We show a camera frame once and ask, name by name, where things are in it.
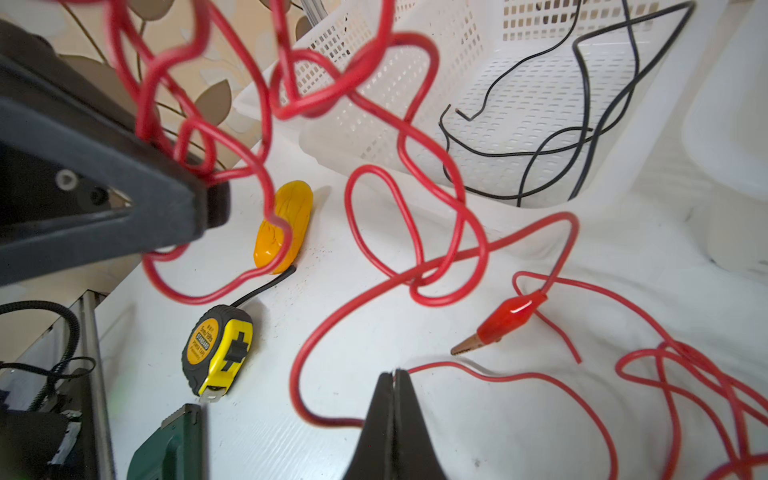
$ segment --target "tape measure label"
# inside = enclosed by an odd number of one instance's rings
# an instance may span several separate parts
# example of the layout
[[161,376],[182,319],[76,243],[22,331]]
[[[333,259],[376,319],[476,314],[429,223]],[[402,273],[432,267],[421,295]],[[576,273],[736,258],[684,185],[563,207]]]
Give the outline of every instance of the tape measure label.
[[187,360],[191,365],[197,365],[205,360],[214,347],[218,335],[219,323],[216,319],[208,319],[195,329],[187,346]]

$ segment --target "floral wallpaper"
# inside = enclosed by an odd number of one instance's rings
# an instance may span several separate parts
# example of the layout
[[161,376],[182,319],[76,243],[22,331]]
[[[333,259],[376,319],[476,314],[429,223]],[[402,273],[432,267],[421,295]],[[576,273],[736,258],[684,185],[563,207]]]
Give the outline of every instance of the floral wallpaper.
[[[211,0],[227,17],[251,55],[263,70],[277,58],[270,0]],[[296,0],[281,2],[291,26],[292,41],[311,29]],[[190,0],[129,0],[131,17],[136,29],[155,52],[188,41],[194,27]],[[51,0],[2,0],[0,18],[45,37],[54,50],[70,66],[108,94],[117,103],[135,113],[136,105],[123,89],[108,60],[104,36],[103,8],[96,5],[66,5]],[[134,52],[125,42],[126,52]],[[141,77],[146,65],[134,55],[132,70]],[[204,56],[171,71],[176,81],[187,91],[201,114],[212,124],[219,125],[247,146],[261,138],[259,121],[244,117],[232,108],[232,100],[251,79],[245,67],[222,34],[214,28]],[[164,130],[170,137],[184,119],[179,104],[165,90],[156,98]],[[199,134],[192,138],[191,150],[202,155]],[[239,160],[226,148],[217,149],[222,168],[231,168]]]

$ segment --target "tape measure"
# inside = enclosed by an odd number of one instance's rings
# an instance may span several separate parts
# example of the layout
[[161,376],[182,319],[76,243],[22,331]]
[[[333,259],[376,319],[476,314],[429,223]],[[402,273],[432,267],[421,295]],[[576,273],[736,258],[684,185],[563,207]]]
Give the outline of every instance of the tape measure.
[[229,391],[250,350],[253,319],[237,307],[282,282],[295,271],[294,265],[289,266],[269,283],[249,292],[232,305],[216,305],[197,321],[181,352],[181,368],[192,392],[200,397],[201,402],[218,402]]

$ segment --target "red wire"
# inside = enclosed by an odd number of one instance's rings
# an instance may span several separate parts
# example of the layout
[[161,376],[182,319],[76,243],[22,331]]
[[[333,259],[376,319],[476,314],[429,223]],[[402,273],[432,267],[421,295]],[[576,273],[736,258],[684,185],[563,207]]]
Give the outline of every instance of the red wire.
[[[69,0],[70,3],[82,4],[95,3],[99,1],[101,0]],[[541,288],[542,292],[544,293],[547,293],[554,283],[563,283],[566,285],[578,286],[580,288],[592,290],[594,292],[608,296],[611,299],[618,301],[619,303],[622,303],[627,308],[640,315],[657,332],[659,332],[663,342],[656,349],[640,350],[626,355],[617,363],[616,372],[623,379],[648,386],[653,386],[655,388],[661,389],[664,393],[664,397],[667,401],[667,406],[670,412],[670,419],[672,421],[673,441],[670,449],[670,456],[667,460],[667,466],[664,470],[662,478],[669,479],[674,474],[675,466],[677,465],[677,460],[681,449],[680,418],[677,413],[677,407],[674,403],[673,394],[686,397],[701,407],[702,410],[705,411],[705,413],[710,417],[713,424],[715,425],[716,430],[723,440],[723,446],[728,455],[729,462],[721,465],[718,469],[713,471],[708,478],[723,478],[724,476],[735,472],[739,475],[740,478],[749,480],[751,478],[752,468],[754,466],[768,464],[768,454],[750,454],[745,414],[754,417],[764,425],[768,425],[768,416],[740,400],[737,397],[737,391],[740,391],[744,395],[749,396],[760,406],[760,408],[765,410],[768,410],[768,400],[763,398],[759,393],[751,389],[749,386],[746,386],[738,380],[721,372],[706,356],[695,350],[693,347],[675,341],[658,324],[658,322],[656,322],[655,319],[650,317],[647,313],[645,313],[644,310],[642,310],[639,306],[634,305],[629,300],[626,300],[622,296],[619,296],[616,293],[603,289],[599,286],[559,277],[564,263],[568,258],[571,249],[573,248],[576,236],[578,235],[578,220],[573,214],[559,213],[551,215],[550,217],[543,218],[533,223],[532,225],[529,225],[528,227],[508,235],[500,240],[496,240],[495,242],[491,243],[488,242],[485,231],[482,229],[478,219],[465,205],[465,188],[461,174],[459,173],[455,162],[442,148],[440,148],[439,145],[437,145],[436,142],[434,142],[434,140],[411,125],[416,112],[421,106],[427,92],[429,92],[429,89],[435,80],[439,65],[439,55],[435,45],[427,37],[413,33],[392,33],[395,11],[394,0],[382,0],[382,10],[380,17],[381,22],[379,23],[379,30],[376,32],[376,36],[372,41],[364,45],[353,55],[344,72],[339,72],[338,69],[336,69],[336,66],[329,59],[323,57],[315,51],[309,49],[291,50],[290,36],[285,14],[280,5],[275,5],[275,8],[272,8],[271,10],[277,38],[280,65],[275,69],[273,76],[270,79],[269,85],[267,85],[267,83],[264,81],[258,65],[250,57],[248,50],[243,45],[242,41],[237,37],[225,17],[221,15],[215,5],[213,5],[213,3],[209,0],[191,1],[194,7],[195,22],[194,36],[191,42],[187,45],[182,45],[179,48],[172,48],[171,50],[164,51],[159,55],[152,53],[149,47],[144,43],[142,37],[136,31],[131,21],[130,14],[128,13],[126,0],[106,1],[105,18],[107,38],[113,65],[128,93],[139,106],[136,123],[137,136],[144,141],[154,144],[158,149],[168,155],[168,157],[173,158],[176,162],[180,163],[185,168],[196,174],[209,186],[224,181],[255,175],[263,190],[264,217],[271,223],[277,225],[281,230],[283,230],[285,234],[285,242],[283,249],[278,253],[270,265],[259,269],[248,270],[247,272],[240,274],[235,280],[226,286],[223,286],[215,292],[203,296],[188,296],[172,289],[162,280],[155,265],[156,262],[176,260],[187,250],[188,245],[178,246],[169,253],[148,253],[144,255],[144,270],[146,271],[150,281],[164,295],[178,302],[188,304],[213,302],[222,296],[227,295],[243,282],[254,278],[255,276],[264,275],[265,273],[274,270],[274,268],[283,261],[288,249],[290,248],[292,232],[289,224],[274,213],[274,186],[269,174],[266,172],[263,166],[269,154],[272,142],[273,115],[281,120],[294,118],[297,115],[314,118],[329,111],[342,96],[349,97],[349,99],[358,105],[361,109],[385,121],[387,124],[392,125],[399,131],[397,149],[403,164],[424,188],[435,195],[446,206],[456,211],[454,232],[446,255],[425,261],[421,237],[419,236],[415,222],[412,218],[412,215],[410,214],[405,200],[402,197],[402,193],[400,192],[396,182],[394,179],[392,179],[389,173],[381,167],[366,165],[355,170],[355,172],[353,172],[353,174],[350,176],[345,190],[344,201],[346,212],[349,217],[349,225],[353,236],[363,255],[368,258],[385,275],[387,275],[389,279],[380,283],[378,286],[373,287],[367,292],[358,295],[355,299],[349,301],[346,305],[339,308],[333,315],[328,317],[328,319],[326,319],[318,326],[318,328],[312,333],[309,339],[302,346],[301,350],[296,356],[290,374],[291,402],[296,408],[297,413],[302,418],[314,425],[357,427],[362,427],[363,425],[363,420],[361,419],[333,419],[316,415],[308,410],[300,395],[301,371],[310,353],[316,344],[323,338],[323,336],[326,335],[336,324],[348,316],[352,311],[365,305],[370,300],[383,295],[392,288],[402,284],[409,285],[412,298],[417,303],[422,305],[444,306],[458,302],[459,300],[469,295],[470,292],[473,291],[473,289],[476,288],[479,284],[488,265],[488,256],[490,252],[504,248],[516,241],[521,240],[522,238],[527,237],[528,235],[533,234],[541,228],[545,228],[548,225],[559,221],[567,221],[571,225],[571,231],[564,246],[563,252],[560,255],[557,263],[554,265],[552,272],[548,276],[529,272],[516,273],[513,277],[513,286],[518,295],[522,294],[517,285],[517,280],[520,276],[528,276],[545,281],[544,286]],[[202,55],[210,38],[211,22],[216,25],[225,39],[230,43],[232,49],[246,66],[246,69],[253,77],[253,80],[257,86],[261,104],[263,136],[259,150],[255,154],[240,142],[238,142],[235,138],[225,134],[215,126],[208,124],[200,116],[200,112],[196,109],[192,100],[189,99],[184,90],[182,90],[180,86],[168,74],[169,69],[173,66]],[[139,83],[136,78],[134,78],[128,66],[123,47],[124,37],[128,39],[131,45],[141,56],[141,59],[147,64],[147,73],[141,83]],[[388,48],[402,46],[414,46],[424,50],[429,56],[429,69],[421,88],[416,93],[411,104],[409,105],[405,117],[401,119],[383,109],[379,105],[374,104],[368,99],[364,98],[362,95],[357,93],[356,89],[363,82],[365,82],[367,78],[378,68],[379,63],[383,59],[384,54]],[[329,87],[323,88],[319,91],[315,91],[302,97],[296,83],[295,74],[295,66],[299,61],[314,63],[315,65],[325,69],[334,79],[333,84],[331,84]],[[161,84],[167,88],[171,95],[173,95],[179,101],[182,109],[184,110],[184,113],[187,116],[180,127],[178,139],[175,145],[171,144],[170,140],[162,131],[160,118],[157,116],[157,112],[154,109],[154,99],[157,96],[157,89]],[[281,88],[285,88],[286,97],[288,99],[286,104],[280,103]],[[194,167],[187,164],[190,136],[195,131],[199,132],[202,136],[206,151],[204,162],[199,167]],[[453,181],[455,187],[455,196],[448,194],[442,188],[434,184],[415,165],[406,150],[407,137],[411,137],[413,140],[419,142],[427,150],[431,151],[445,166],[445,169],[448,171],[449,176]],[[241,156],[245,160],[247,166],[245,168],[239,168],[236,170],[227,170],[222,172],[214,171],[215,160],[217,157],[217,142],[221,143],[224,147],[231,149],[235,154]],[[392,196],[394,197],[398,208],[400,209],[406,222],[406,226],[414,245],[416,265],[404,273],[395,272],[393,269],[386,266],[378,257],[376,257],[367,247],[365,240],[362,238],[362,234],[359,232],[352,206],[352,196],[354,185],[356,184],[357,180],[364,174],[374,174],[384,180],[392,192]],[[459,244],[462,238],[465,223],[470,226],[473,233],[475,234],[475,237],[478,241],[478,246],[468,250],[459,250]],[[454,262],[467,260],[474,257],[478,257],[478,262],[475,266],[474,273],[470,276],[470,279],[464,285],[459,287],[455,292],[439,297],[428,297],[419,293],[419,287],[429,285],[442,278],[448,272],[450,266]],[[536,313],[539,318],[542,319],[542,321],[547,323],[562,337],[571,353],[573,354],[575,360],[580,362],[581,357],[579,356],[578,351],[576,350],[573,343],[568,338],[568,335],[552,321],[550,321],[549,318],[540,312]],[[657,367],[658,380],[644,379],[625,372],[626,367],[630,363],[646,357],[654,358]],[[712,389],[714,392],[724,397],[729,402],[733,414],[734,424],[736,426],[738,452],[733,447],[730,441],[730,437],[728,436],[727,431],[723,426],[723,422],[717,417],[714,411],[699,397],[685,389],[673,386],[668,382],[665,371],[665,360],[667,362],[675,362],[678,365],[684,367],[707,388]],[[592,410],[592,408],[575,391],[570,389],[564,383],[540,373],[523,373],[514,376],[489,377],[474,372],[473,370],[468,369],[463,365],[453,362],[428,364],[411,369],[410,372],[416,373],[424,369],[435,368],[438,366],[451,366],[453,368],[458,368],[469,373],[470,375],[473,375],[476,378],[484,379],[489,382],[511,382],[517,379],[541,379],[564,390],[569,396],[571,396],[571,398],[579,403],[579,405],[592,418],[595,425],[600,429],[608,447],[609,455],[611,457],[611,473],[609,478],[617,477],[618,460],[615,447],[608,430],[602,421],[598,418],[594,410]]]

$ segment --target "alligator clip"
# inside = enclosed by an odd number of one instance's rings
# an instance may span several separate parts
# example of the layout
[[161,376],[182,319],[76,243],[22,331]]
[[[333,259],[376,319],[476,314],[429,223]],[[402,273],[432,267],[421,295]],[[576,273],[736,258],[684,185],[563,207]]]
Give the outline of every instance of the alligator clip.
[[498,342],[504,335],[517,329],[531,318],[547,296],[541,290],[528,295],[505,300],[486,321],[478,327],[477,333],[451,349],[451,355],[461,355],[489,343]]

